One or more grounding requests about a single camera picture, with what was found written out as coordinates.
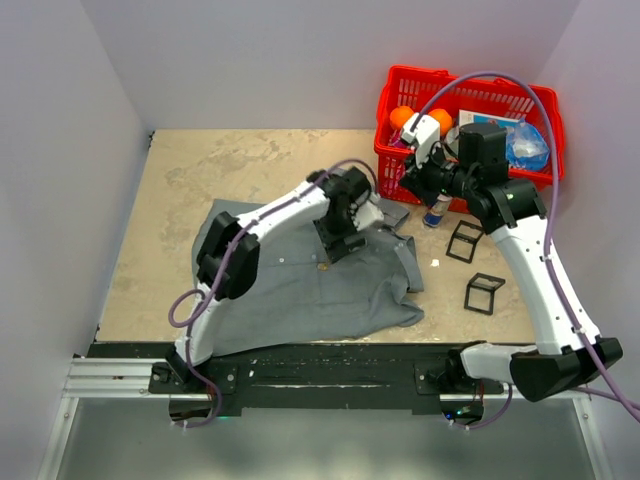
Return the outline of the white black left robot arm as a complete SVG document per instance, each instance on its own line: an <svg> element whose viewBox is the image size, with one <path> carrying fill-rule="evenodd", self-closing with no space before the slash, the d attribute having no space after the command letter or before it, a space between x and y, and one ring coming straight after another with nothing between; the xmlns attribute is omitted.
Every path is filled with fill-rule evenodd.
<svg viewBox="0 0 640 480"><path fill-rule="evenodd" d="M183 333L166 361L173 382L196 392L212 381L204 363L213 356L214 317L246 294L258 276L260 253L271 241L312 224L327 261L335 263L366 245L363 231L382 221L378 181L361 160L312 172L296 188L256 210L214 217L196 255L196 287L180 295L168 320Z"/></svg>

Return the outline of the grey button-up shirt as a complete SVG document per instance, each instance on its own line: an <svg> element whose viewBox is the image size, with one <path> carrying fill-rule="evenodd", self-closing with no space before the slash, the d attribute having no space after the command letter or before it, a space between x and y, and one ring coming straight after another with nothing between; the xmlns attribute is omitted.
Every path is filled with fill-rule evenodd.
<svg viewBox="0 0 640 480"><path fill-rule="evenodd" d="M367 245L336 263L327 261L316 228L307 224L271 241L260 253L251 289L214 317L213 356L294 342L360 338L418 323L423 309L411 294L423 290L414 241L397 234L389 214L407 211L380 200L384 221L363 231ZM218 200L196 238L196 255L218 214L260 207ZM318 264L328 265L327 271Z"/></svg>

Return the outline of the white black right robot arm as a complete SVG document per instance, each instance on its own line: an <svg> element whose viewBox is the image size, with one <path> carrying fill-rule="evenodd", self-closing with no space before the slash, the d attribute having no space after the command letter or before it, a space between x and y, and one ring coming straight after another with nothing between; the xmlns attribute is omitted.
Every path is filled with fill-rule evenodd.
<svg viewBox="0 0 640 480"><path fill-rule="evenodd" d="M605 338L582 308L556 250L544 237L548 217L535 185L512 178L504 128L470 123L459 130L457 160L446 158L440 124L413 116L401 130L412 149L399 183L415 197L431 193L462 199L503 255L533 324L535 342L515 347L478 342L459 348L445 369L448 386L469 392L481 379L514 385L537 402L597 378L623 356L616 338Z"/></svg>

